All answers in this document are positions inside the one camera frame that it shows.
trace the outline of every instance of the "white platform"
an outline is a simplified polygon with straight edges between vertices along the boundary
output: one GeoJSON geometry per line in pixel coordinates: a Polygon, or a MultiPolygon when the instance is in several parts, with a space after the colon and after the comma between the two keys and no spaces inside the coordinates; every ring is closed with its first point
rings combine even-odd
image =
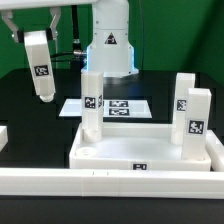
{"type": "MultiPolygon", "coordinates": [[[[168,134],[159,128],[154,134],[158,132],[161,138],[168,134]]],[[[119,133],[126,134],[124,128],[119,133]]],[[[219,154],[223,145],[211,131],[206,140],[206,150],[216,156],[213,161],[215,157],[210,154],[212,164],[223,169],[219,154]]],[[[0,195],[224,199],[224,175],[204,171],[0,168],[0,195]]]]}
{"type": "Polygon", "coordinates": [[[182,147],[171,143],[172,125],[104,123],[102,140],[83,141],[82,126],[69,159],[75,169],[210,171],[211,160],[181,159],[182,147]]]}
{"type": "Polygon", "coordinates": [[[8,142],[7,127],[0,126],[0,152],[8,142]]]}
{"type": "MultiPolygon", "coordinates": [[[[65,104],[59,114],[60,117],[80,117],[82,116],[82,101],[81,99],[67,99],[65,104]]],[[[125,117],[125,118],[152,118],[149,105],[146,100],[104,100],[104,117],[125,117]],[[110,101],[116,103],[119,102],[128,102],[127,107],[121,106],[110,106],[110,101]],[[121,114],[110,114],[110,109],[120,110],[129,110],[129,115],[121,114]]]]}

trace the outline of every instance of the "black table surface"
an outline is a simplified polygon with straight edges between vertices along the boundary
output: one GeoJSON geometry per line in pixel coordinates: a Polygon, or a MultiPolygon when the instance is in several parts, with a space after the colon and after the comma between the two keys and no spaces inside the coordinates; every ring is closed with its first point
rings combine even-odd
{"type": "MultiPolygon", "coordinates": [[[[139,78],[104,85],[105,99],[147,100],[152,118],[104,118],[106,122],[172,123],[177,72],[140,72],[139,78]]],[[[80,117],[59,117],[66,99],[80,99],[80,72],[56,70],[51,103],[36,96],[29,70],[0,79],[0,125],[9,142],[0,167],[68,168],[80,117]]],[[[196,74],[196,87],[212,93],[209,129],[224,142],[224,87],[196,74]]],[[[224,200],[0,196],[0,223],[223,223],[224,200]]]]}

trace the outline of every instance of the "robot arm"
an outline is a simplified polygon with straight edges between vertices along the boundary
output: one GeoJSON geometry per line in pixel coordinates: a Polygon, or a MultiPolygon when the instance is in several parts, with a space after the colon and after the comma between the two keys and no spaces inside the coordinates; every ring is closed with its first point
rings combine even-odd
{"type": "Polygon", "coordinates": [[[7,0],[0,1],[0,10],[81,5],[91,4],[98,1],[99,0],[7,0]]]}
{"type": "Polygon", "coordinates": [[[9,0],[0,2],[2,18],[13,31],[16,42],[24,42],[37,95],[49,102],[55,93],[47,39],[48,31],[21,34],[12,22],[12,10],[51,7],[53,21],[50,39],[57,37],[60,18],[58,6],[88,4],[93,8],[93,41],[87,49],[87,66],[83,71],[103,72],[104,77],[120,79],[137,74],[134,68],[134,49],[128,41],[128,0],[9,0]]]}

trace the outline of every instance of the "green backdrop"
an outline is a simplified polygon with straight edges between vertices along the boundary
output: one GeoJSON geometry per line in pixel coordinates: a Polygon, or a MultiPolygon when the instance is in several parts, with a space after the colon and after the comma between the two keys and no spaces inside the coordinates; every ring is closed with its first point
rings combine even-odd
{"type": "MultiPolygon", "coordinates": [[[[223,0],[141,0],[144,13],[144,70],[204,72],[224,85],[224,1],[223,0]]],[[[142,22],[138,0],[130,3],[129,40],[135,47],[136,66],[142,66],[142,22]]],[[[92,38],[91,6],[79,6],[82,47],[92,38]]],[[[18,10],[14,21],[25,31],[45,29],[51,22],[49,9],[18,10]]],[[[55,53],[71,50],[70,7],[62,7],[55,53]]],[[[0,21],[0,77],[28,67],[23,44],[16,44],[11,31],[0,21]]],[[[58,65],[61,68],[69,64],[58,65]]]]}

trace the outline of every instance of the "white box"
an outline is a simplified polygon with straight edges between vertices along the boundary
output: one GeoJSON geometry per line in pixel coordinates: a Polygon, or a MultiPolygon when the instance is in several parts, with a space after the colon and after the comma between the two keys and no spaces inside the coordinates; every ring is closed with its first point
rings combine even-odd
{"type": "Polygon", "coordinates": [[[183,143],[188,88],[193,88],[194,84],[194,73],[177,74],[171,135],[171,142],[176,145],[182,145],[183,143]]]}
{"type": "Polygon", "coordinates": [[[98,142],[103,124],[103,73],[83,72],[81,83],[83,140],[98,142]]]}
{"type": "Polygon", "coordinates": [[[211,93],[208,89],[189,89],[183,137],[182,159],[204,160],[211,93]]]}
{"type": "Polygon", "coordinates": [[[79,126],[69,154],[72,169],[209,171],[211,160],[183,160],[170,142],[172,125],[103,123],[100,142],[83,141],[79,126]]]}

